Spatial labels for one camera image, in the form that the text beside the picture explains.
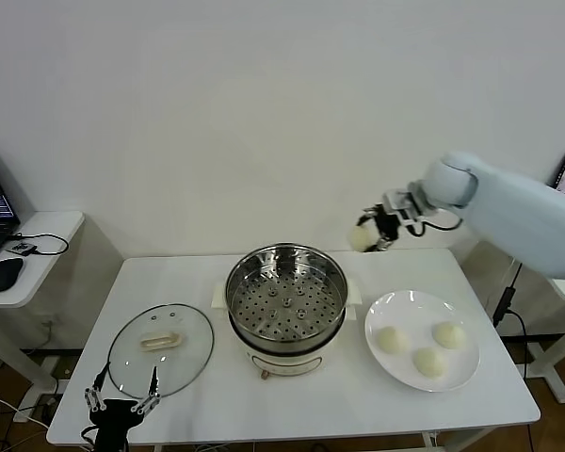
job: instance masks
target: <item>computer mouse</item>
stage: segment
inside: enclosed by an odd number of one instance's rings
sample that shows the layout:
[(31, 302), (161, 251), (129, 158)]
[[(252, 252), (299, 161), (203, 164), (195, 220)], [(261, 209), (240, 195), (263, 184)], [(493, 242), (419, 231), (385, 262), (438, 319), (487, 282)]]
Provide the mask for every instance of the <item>computer mouse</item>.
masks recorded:
[(17, 282), (21, 268), (23, 259), (20, 257), (0, 261), (0, 292), (10, 289)]

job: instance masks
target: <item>table leg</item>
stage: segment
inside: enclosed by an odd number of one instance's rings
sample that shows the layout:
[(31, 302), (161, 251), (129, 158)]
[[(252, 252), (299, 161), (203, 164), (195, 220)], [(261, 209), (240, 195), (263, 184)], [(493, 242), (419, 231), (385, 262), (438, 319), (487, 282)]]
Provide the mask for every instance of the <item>table leg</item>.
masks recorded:
[(543, 354), (527, 367), (527, 372), (541, 373), (549, 367), (554, 367), (565, 358), (565, 334), (552, 344)]
[[(534, 357), (534, 362), (527, 365), (527, 378), (544, 379), (557, 402), (565, 403), (565, 384), (558, 372), (555, 370), (554, 365), (549, 364), (550, 362), (558, 363), (560, 359), (555, 361), (556, 357), (551, 355), (549, 358), (546, 356), (548, 355), (548, 351), (544, 352), (542, 347), (540, 347), (540, 344), (537, 343), (527, 344), (527, 349), (529, 350), (529, 353), (531, 353), (531, 356)], [(525, 365), (517, 364), (517, 369), (519, 369), (519, 372), (523, 375)]]
[(56, 380), (39, 365), (31, 361), (0, 331), (0, 360), (15, 369), (32, 383), (50, 392)]
[[(51, 374), (58, 363), (58, 356), (47, 356), (44, 358), (44, 361), (41, 363), (41, 368), (48, 374)], [(27, 390), (23, 399), (19, 403), (19, 409), (33, 407), (40, 402), (40, 397), (44, 395), (61, 395), (65, 394), (65, 390), (67, 389), (67, 384), (69, 383), (68, 379), (59, 379), (57, 381), (56, 389), (52, 389), (48, 391), (47, 389), (42, 388), (41, 386), (32, 384), (31, 387)], [(26, 414), (29, 415), (31, 411), (24, 411), (24, 412), (15, 412), (14, 417), (12, 418), (13, 422), (27, 422)]]
[(479, 441), (492, 430), (494, 430), (494, 427), (473, 428), (457, 431), (450, 436), (448, 441), (445, 442), (444, 448), (447, 452), (459, 452), (465, 447), (473, 444), (475, 441)]

